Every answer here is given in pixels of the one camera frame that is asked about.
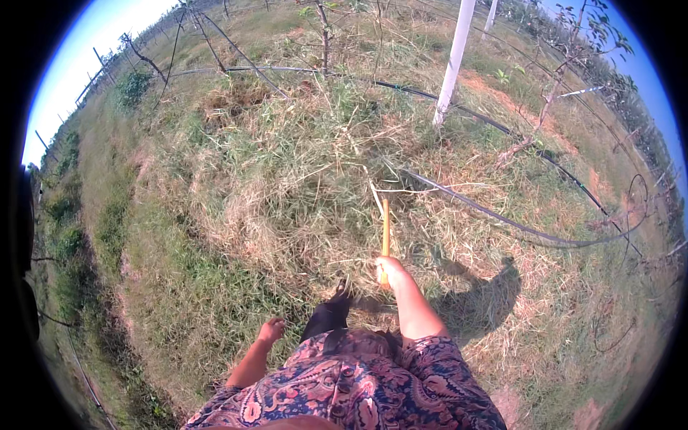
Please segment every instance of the sky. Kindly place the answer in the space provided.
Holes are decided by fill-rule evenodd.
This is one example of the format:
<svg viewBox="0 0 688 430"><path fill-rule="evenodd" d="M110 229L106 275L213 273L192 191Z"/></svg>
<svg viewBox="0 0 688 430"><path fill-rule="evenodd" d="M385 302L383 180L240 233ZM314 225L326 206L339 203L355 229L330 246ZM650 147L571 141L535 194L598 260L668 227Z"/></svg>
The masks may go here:
<svg viewBox="0 0 688 430"><path fill-rule="evenodd" d="M542 7L548 8L550 13L552 11L558 12L559 7L556 6L557 3L563 6L573 6L576 13L583 4L582 0L544 0ZM628 38L628 43L635 52L635 55L626 54L623 49L619 48L608 54L608 56L614 59L616 67L621 73L630 75L636 83L638 94L647 105L650 115L655 120L655 125L664 135L664 141L667 144L669 154L674 161L676 170L679 172L677 187L685 199L688 196L688 182L686 181L688 175L686 175L683 147L678 127L676 126L676 118L669 104L662 81L640 39L633 33L631 27L612 3L607 2L607 5L609 9L606 12L610 23Z"/></svg>
<svg viewBox="0 0 688 430"><path fill-rule="evenodd" d="M67 33L39 86L29 114L22 163L40 163L44 148L34 130L38 130L48 143L61 124L58 114L64 119L75 109L76 97L89 82L87 72L93 76L100 69L93 47L101 55L110 49L115 51L119 45L118 37L123 32L135 34L144 30L176 3L176 0L95 0L84 9ZM556 3L579 8L582 0L545 0L542 7L558 11ZM662 131L674 165L680 172L679 191L685 197L688 195L687 175L669 100L643 44L613 5L610 3L609 6L610 23L628 38L635 51L635 55L625 56L627 61L623 61L618 54L609 55L613 56L621 72L633 78L657 127Z"/></svg>
<svg viewBox="0 0 688 430"><path fill-rule="evenodd" d="M46 144L75 110L74 101L100 69L93 48L102 56L116 51L119 36L136 34L177 4L177 0L95 0L72 24L47 68L29 112L22 163L40 165L45 152L34 130Z"/></svg>

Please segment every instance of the hand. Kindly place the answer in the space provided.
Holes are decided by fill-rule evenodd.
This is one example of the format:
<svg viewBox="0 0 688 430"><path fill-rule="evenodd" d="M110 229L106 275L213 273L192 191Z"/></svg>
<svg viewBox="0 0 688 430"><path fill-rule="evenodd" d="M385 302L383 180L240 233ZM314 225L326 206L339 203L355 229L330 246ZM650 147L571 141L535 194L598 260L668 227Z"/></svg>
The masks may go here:
<svg viewBox="0 0 688 430"><path fill-rule="evenodd" d="M284 318L271 318L267 323L260 327L258 341L264 341L272 345L284 334Z"/></svg>
<svg viewBox="0 0 688 430"><path fill-rule="evenodd" d="M387 281L392 290L408 284L415 285L413 277L404 269L399 260L393 257L378 257L375 259L378 282L382 280L382 273L387 273Z"/></svg>

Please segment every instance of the paisley dress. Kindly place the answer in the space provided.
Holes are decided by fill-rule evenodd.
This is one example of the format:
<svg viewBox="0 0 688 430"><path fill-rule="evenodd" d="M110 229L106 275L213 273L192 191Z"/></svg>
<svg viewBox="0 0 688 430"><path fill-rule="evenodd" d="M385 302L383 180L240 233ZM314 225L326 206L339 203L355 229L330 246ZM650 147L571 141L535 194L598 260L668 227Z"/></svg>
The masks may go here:
<svg viewBox="0 0 688 430"><path fill-rule="evenodd" d="M388 336L357 329L342 333L333 349L330 333L300 344L254 385L221 388L183 429L255 427L302 414L343 429L506 428L450 338L398 348Z"/></svg>

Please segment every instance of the green grass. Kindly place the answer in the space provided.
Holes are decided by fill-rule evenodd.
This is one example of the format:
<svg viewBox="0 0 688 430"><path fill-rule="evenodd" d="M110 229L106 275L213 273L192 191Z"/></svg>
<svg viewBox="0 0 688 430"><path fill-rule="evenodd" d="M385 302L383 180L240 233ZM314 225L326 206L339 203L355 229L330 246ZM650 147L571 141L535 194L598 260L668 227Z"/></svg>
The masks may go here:
<svg viewBox="0 0 688 430"><path fill-rule="evenodd" d="M315 64L319 35L297 12L283 5L230 21L219 10L211 16L258 63ZM380 44L372 17L341 21L330 67L438 93L452 28L423 14L412 27L409 11L399 9L385 18ZM294 42L285 37L292 30ZM534 49L506 28L495 32ZM212 37L223 62L236 62ZM158 43L147 50L165 64L171 42ZM178 49L175 70L212 63L190 32ZM502 100L537 115L547 80L532 68L525 75L513 70L517 64L526 62L472 33L462 64L470 73L456 100L528 130ZM497 69L510 74L508 83L494 79ZM251 73L185 75L173 79L155 110L158 79L137 95L135 109L122 111L121 92L108 91L70 119L78 163L64 162L41 205L52 220L41 231L47 247L69 263L54 265L45 281L54 294L39 296L79 319L78 353L123 427L178 425L212 395L271 316L287 320L285 339L269 357L269 366L280 365L341 277L358 296L389 301L369 266L381 230L369 184L409 183L383 157L553 235L616 234L586 228L600 212L534 150L496 169L497 154L513 139L489 125L452 112L437 132L428 100L355 80L266 73L290 102ZM539 149L586 185L597 172L602 185L593 191L619 207L630 162L612 153L608 133L568 100L548 121ZM385 196L392 254L447 322L488 392L514 387L522 416L529 412L537 428L571 427L574 410L589 398L608 408L609 423L622 416L656 362L650 350L661 350L658 333L671 314L672 294L657 301L648 286L664 283L678 266L641 270L632 250L624 258L623 241L542 246L437 192ZM661 255L663 229L648 220L634 243ZM603 328L598 342L609 345L631 316L641 323L628 339L608 353L595 350L592 321ZM386 310L352 310L350 318L350 325L372 329L395 324Z"/></svg>

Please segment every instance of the cut grass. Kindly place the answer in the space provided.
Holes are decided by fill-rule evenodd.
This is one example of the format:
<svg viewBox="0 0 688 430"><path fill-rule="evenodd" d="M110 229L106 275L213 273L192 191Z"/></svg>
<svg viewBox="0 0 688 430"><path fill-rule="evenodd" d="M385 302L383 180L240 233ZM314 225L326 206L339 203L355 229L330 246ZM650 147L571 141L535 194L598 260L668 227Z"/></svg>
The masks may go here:
<svg viewBox="0 0 688 430"><path fill-rule="evenodd" d="M320 57L320 42L297 12L280 5L222 25L261 62L304 66ZM453 28L428 14L390 12L381 44L372 15L343 21L331 64L438 93ZM503 27L495 31L532 52L527 39ZM223 61L233 58L223 41L213 39L213 45ZM147 49L169 61L171 46ZM178 49L175 71L210 58L204 42L190 34ZM514 107L523 105L525 117L537 115L546 77L530 69L525 76L512 73L508 84L497 82L490 77L497 69L524 65L507 52L471 34L463 64L471 73L462 75L455 97L525 131L529 126ZM110 93L94 97L77 117L83 181L71 190L80 199L62 199L66 179L44 197L46 211L64 222L74 223L80 208L83 225L70 228L83 227L91 239L102 288L101 299L79 312L85 327L97 329L82 333L80 353L101 382L104 403L131 427L173 425L198 408L271 316L288 322L269 358L278 366L312 308L341 277L357 296L377 303L352 310L351 326L394 329L391 298L379 290L369 264L381 228L369 184L409 184L383 157L458 184L455 190L476 202L547 233L599 234L585 228L585 221L601 219L598 210L532 151L507 169L494 169L496 154L512 142L489 125L453 112L436 133L427 100L355 80L267 74L293 103L273 98L263 81L242 72L175 78L155 111L158 82L133 112L117 111ZM622 131L594 96L591 104ZM612 153L606 128L569 100L553 107L548 122L541 147L589 183L590 172L598 173L593 191L609 207L620 206L633 173L627 158ZM392 255L447 322L488 392L515 387L522 415L529 411L537 428L570 427L573 411L590 397L613 412L609 424L623 416L663 348L675 291L648 299L656 297L656 284L673 280L678 264L641 270L632 251L624 256L624 241L583 249L537 246L438 192L385 196ZM72 237L62 228L46 234ZM650 219L632 238L658 256L667 252L666 228ZM64 241L66 255L70 243ZM595 335L599 345L611 345L632 317L639 322L627 339L604 354L595 349ZM600 327L596 334L591 322ZM114 355L104 355L108 351ZM123 384L134 386L134 395L124 395Z"/></svg>

